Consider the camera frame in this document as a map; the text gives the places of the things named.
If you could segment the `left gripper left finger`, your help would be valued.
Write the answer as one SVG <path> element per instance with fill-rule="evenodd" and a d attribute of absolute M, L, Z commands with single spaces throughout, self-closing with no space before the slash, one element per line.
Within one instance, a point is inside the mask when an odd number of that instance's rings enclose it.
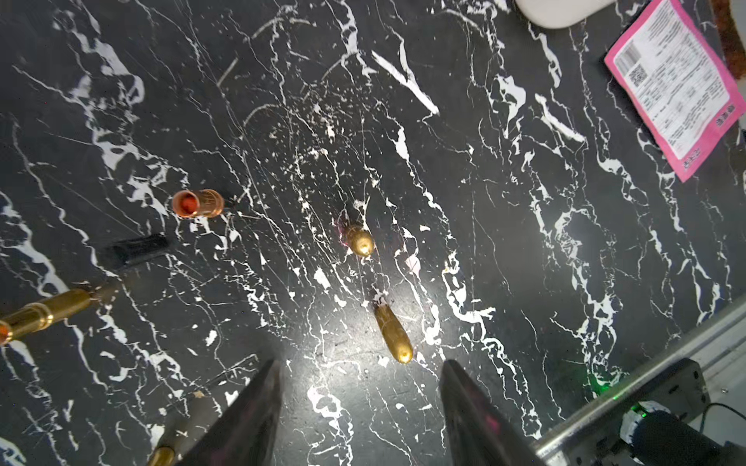
<path fill-rule="evenodd" d="M 283 407 L 279 361 L 267 361 L 181 465 L 269 465 Z"/>

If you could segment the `black lipstick cap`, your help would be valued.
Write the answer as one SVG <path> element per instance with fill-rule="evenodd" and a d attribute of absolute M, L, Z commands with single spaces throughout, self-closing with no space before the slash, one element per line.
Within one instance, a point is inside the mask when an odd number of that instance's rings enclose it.
<path fill-rule="evenodd" d="M 162 234 L 118 241 L 105 249 L 112 264 L 118 268 L 137 265 L 155 257 L 163 256 L 170 247 Z"/>

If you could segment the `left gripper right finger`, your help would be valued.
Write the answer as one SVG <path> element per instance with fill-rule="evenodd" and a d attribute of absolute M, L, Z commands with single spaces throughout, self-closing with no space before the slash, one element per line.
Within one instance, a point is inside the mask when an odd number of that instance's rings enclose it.
<path fill-rule="evenodd" d="M 439 389 L 449 451 L 455 465 L 544 463 L 458 361 L 444 362 Z"/>

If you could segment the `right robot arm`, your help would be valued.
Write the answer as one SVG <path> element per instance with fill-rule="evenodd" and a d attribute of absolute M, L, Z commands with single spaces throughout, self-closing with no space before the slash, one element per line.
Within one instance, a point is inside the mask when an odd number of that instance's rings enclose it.
<path fill-rule="evenodd" d="M 639 402 L 623 415 L 620 438 L 642 465 L 745 464 L 744 447 L 717 444 L 654 401 Z"/>

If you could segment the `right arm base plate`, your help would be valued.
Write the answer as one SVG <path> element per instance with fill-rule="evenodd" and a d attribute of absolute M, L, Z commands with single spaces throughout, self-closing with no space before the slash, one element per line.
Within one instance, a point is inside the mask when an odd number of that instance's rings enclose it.
<path fill-rule="evenodd" d="M 664 409 L 682 423 L 701 415 L 710 396 L 699 363 L 684 358 L 658 374 L 627 398 L 570 438 L 561 448 L 568 465 L 638 465 L 622 432 L 624 418 L 643 419 L 654 409 Z"/>

